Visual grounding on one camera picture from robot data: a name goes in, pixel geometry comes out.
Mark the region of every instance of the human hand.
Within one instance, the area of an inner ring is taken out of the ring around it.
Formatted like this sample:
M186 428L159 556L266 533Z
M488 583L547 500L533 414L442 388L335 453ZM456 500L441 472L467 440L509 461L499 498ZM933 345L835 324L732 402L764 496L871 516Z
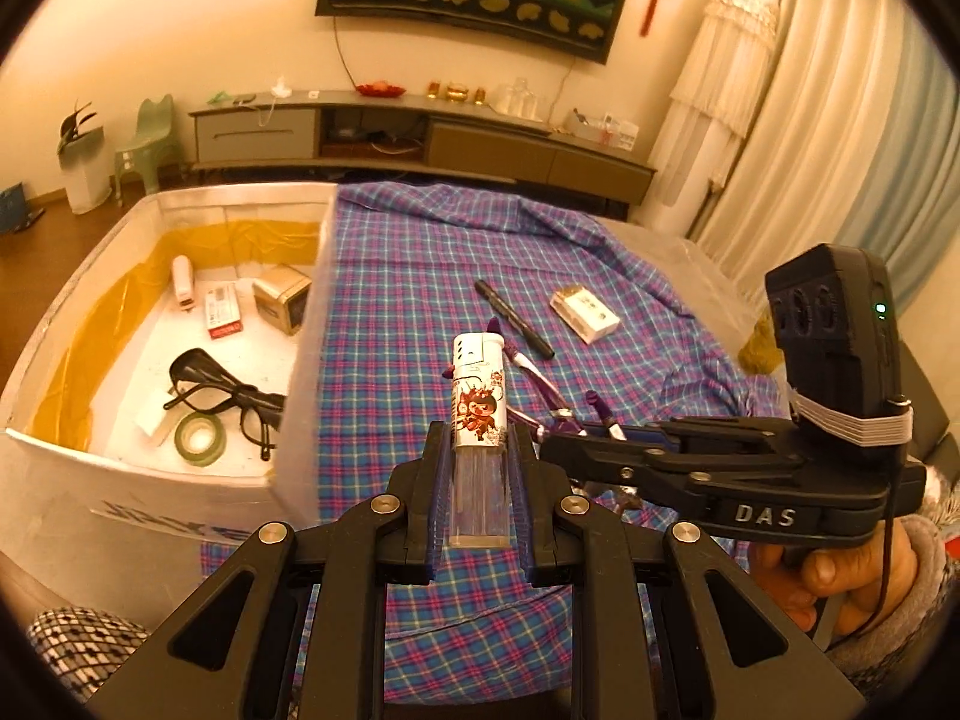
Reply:
M752 543L749 550L752 579L776 601L802 631L817 621L813 608L818 598L846 592L834 634L848 635L865 623L880 601L883 570L883 523L874 536L853 549L818 549L806 556L799 568L782 561L784 548ZM899 519L894 520L890 584L880 614L872 626L890 616L910 592L917 578L917 555Z

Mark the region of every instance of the tape roll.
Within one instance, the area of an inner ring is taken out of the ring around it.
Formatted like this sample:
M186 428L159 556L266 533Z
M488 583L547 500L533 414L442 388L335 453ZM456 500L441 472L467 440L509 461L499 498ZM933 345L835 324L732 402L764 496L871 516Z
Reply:
M227 431L216 415L189 413L176 425L174 446L181 458L202 469L216 463L224 453Z

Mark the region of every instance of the screw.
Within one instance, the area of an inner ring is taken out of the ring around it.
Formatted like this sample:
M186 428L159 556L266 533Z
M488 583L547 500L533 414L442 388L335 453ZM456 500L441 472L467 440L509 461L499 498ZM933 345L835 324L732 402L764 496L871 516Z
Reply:
M393 514L400 508L400 498L395 495L377 495L371 500L370 508L377 514Z
M692 522L678 522L671 530L674 538L685 544L693 544L700 539L700 528Z
M590 502L581 495L568 495L560 501L560 508L567 514L586 514L590 508Z
M278 544L287 538L287 526L282 522L268 522L256 534L265 544Z

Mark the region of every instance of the white strap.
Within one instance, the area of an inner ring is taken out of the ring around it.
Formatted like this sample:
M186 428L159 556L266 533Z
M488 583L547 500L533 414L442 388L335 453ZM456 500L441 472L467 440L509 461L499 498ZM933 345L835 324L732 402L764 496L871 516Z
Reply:
M913 437L913 407L901 415L861 419L829 409L795 389L790 391L790 403L818 428L853 445L898 446Z

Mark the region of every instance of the red tray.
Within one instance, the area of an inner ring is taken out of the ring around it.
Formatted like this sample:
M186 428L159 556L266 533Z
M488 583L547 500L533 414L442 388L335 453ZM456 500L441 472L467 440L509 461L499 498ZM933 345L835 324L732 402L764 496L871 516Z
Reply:
M388 86L386 89L374 89L373 84L364 83L357 87L357 91L365 98L398 98L407 90L402 86Z

